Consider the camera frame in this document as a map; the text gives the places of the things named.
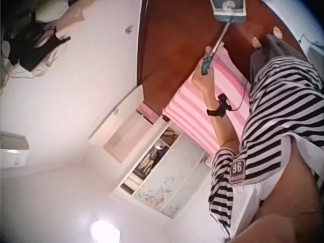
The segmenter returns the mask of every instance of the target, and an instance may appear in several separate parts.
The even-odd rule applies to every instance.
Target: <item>wooden surface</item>
[[[252,37],[262,42],[278,26],[283,39],[301,49],[283,22],[261,0],[246,2],[247,21],[230,26],[223,41],[234,64],[249,77]],[[161,114],[203,56],[205,46],[215,44],[224,23],[213,16],[209,0],[151,0],[144,25],[140,83],[144,102]]]

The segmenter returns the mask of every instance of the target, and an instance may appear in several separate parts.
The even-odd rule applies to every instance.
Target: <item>open shelf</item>
[[[133,191],[136,191],[153,169],[159,164],[181,133],[182,130],[171,123],[151,146],[149,151],[138,162],[131,174],[125,179],[124,184]]]

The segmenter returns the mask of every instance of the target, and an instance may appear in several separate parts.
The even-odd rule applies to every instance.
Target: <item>gray pants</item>
[[[279,56],[293,56],[307,62],[307,59],[291,47],[288,43],[278,39],[273,34],[268,34],[262,48],[257,49],[251,55],[250,82],[253,84],[258,71],[272,58]]]

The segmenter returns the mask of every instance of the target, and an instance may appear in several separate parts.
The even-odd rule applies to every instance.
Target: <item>ceiling light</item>
[[[20,152],[16,149],[8,149],[8,153],[20,153]]]
[[[119,243],[120,231],[105,220],[98,220],[91,226],[92,238],[97,243]]]

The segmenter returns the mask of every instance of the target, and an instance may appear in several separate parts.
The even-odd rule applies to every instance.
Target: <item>floral design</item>
[[[147,192],[138,191],[138,196],[149,202],[151,205],[158,206],[165,201],[165,196],[172,193],[171,184],[175,181],[175,177],[166,176],[164,184],[158,190],[148,190]]]

